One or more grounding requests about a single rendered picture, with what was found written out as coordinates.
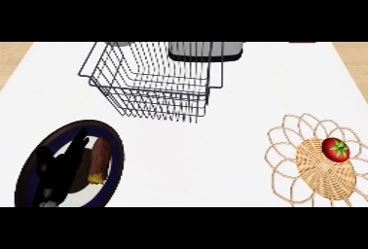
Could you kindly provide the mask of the dark blue rimmed plate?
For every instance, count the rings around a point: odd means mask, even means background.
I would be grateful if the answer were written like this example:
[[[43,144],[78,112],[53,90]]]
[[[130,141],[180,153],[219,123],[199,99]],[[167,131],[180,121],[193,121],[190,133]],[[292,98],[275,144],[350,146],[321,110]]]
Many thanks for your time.
[[[63,125],[56,131],[53,131],[43,139],[37,147],[46,146],[52,153],[56,153],[62,147],[72,141],[78,131],[86,128],[87,135],[90,137],[105,137],[111,144],[111,166],[106,181],[102,185],[102,189],[94,194],[90,201],[83,207],[103,207],[112,197],[121,180],[124,169],[124,146],[118,133],[112,127],[96,120],[81,120]],[[37,156],[35,152],[31,152],[26,163],[23,165],[16,190],[15,190],[15,206],[31,207],[34,194],[38,185],[38,176],[35,174]]]

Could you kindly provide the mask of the brown corn cob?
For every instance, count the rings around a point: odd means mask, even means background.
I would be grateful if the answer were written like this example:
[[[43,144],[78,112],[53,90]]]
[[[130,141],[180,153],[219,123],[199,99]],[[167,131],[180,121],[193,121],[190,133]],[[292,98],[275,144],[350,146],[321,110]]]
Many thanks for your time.
[[[111,151],[112,148],[108,139],[99,137],[91,147],[90,168],[87,174],[87,182],[90,184],[102,184],[106,180]]]

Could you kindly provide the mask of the wicker flower-shaped placemat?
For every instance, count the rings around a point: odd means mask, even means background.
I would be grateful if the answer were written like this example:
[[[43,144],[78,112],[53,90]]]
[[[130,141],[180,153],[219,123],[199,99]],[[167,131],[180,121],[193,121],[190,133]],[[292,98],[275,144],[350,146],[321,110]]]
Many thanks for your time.
[[[322,153],[329,137],[349,147],[344,162],[331,161]],[[352,128],[309,114],[287,114],[267,131],[267,140],[270,188],[288,205],[368,207],[368,143]]]

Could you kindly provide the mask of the red tomato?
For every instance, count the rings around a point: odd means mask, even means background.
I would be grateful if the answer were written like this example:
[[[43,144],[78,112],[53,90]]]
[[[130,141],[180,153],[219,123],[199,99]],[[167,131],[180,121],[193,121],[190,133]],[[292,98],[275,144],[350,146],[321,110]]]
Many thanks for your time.
[[[322,142],[322,153],[325,157],[334,162],[344,162],[349,159],[350,151],[344,142],[335,138],[329,137]]]

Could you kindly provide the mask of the grey black appliance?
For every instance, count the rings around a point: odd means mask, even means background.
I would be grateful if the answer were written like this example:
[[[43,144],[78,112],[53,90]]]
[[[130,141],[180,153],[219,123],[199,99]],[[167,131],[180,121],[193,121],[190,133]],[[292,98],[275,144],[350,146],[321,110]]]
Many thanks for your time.
[[[226,62],[241,58],[242,42],[170,42],[168,57],[185,62]]]

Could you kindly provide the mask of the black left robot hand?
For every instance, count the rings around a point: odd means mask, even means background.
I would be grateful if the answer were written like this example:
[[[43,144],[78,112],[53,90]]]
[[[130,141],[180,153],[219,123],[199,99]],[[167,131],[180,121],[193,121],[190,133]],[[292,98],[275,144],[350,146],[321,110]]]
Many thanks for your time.
[[[31,205],[57,207],[65,201],[81,162],[84,146],[89,142],[87,129],[83,128],[71,142],[66,152],[53,157],[46,146],[35,151],[38,185]]]

